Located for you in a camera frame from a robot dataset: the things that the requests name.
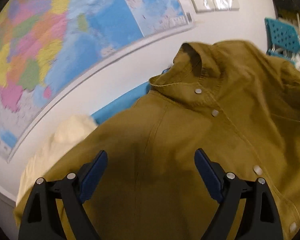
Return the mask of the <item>mustard yellow jacket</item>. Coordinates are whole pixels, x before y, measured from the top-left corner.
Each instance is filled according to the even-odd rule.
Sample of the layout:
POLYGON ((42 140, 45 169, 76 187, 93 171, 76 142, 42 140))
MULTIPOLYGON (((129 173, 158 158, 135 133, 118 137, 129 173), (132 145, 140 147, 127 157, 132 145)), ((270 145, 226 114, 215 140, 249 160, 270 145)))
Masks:
POLYGON ((132 107, 98 126, 43 178, 77 173, 106 151, 83 208, 100 239, 202 239, 219 204, 195 166, 266 180, 283 239, 300 239, 300 72, 247 41, 185 43, 132 107))

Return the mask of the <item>cream white garment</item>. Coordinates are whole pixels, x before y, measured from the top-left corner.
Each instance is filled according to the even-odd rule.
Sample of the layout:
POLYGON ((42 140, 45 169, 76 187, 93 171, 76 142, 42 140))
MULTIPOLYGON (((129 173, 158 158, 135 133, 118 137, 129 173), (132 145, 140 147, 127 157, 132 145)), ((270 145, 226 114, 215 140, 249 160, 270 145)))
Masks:
POLYGON ((98 127, 97 122, 89 115, 73 115, 61 122, 55 133, 51 134, 37 148, 20 178, 16 204, 19 204, 34 182, 61 159, 69 150, 82 142, 98 127))

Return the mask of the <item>blue bed sheet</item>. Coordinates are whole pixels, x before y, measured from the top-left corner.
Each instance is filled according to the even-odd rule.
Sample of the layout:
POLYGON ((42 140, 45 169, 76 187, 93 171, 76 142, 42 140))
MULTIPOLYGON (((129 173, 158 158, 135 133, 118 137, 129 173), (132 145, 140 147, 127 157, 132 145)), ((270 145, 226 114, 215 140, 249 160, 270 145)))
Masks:
POLYGON ((139 85, 138 87, 129 90, 111 103, 105 105, 104 107, 93 113, 91 117, 98 125, 100 125, 117 113, 120 113, 121 111, 132 107, 134 103, 136 103, 139 98, 146 95, 150 91, 150 89, 151 85, 149 81, 147 81, 139 85))

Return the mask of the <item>teal plastic basket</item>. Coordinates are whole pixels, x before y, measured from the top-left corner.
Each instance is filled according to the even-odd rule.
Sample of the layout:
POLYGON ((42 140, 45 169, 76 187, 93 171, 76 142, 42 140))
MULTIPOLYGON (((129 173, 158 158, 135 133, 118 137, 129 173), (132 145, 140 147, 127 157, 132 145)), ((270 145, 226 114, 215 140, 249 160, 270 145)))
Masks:
POLYGON ((296 28, 273 18, 264 19, 268 38, 267 54, 296 64, 300 56, 300 36, 296 28))

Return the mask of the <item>colourful wall map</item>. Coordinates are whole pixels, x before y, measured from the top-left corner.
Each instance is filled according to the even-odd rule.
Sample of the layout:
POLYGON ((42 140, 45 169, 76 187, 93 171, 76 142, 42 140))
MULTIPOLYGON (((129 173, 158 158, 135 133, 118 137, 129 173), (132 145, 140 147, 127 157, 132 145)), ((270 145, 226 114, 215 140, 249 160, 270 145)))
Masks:
POLYGON ((189 0, 9 0, 0 12, 0 156, 85 72, 191 27, 189 0))

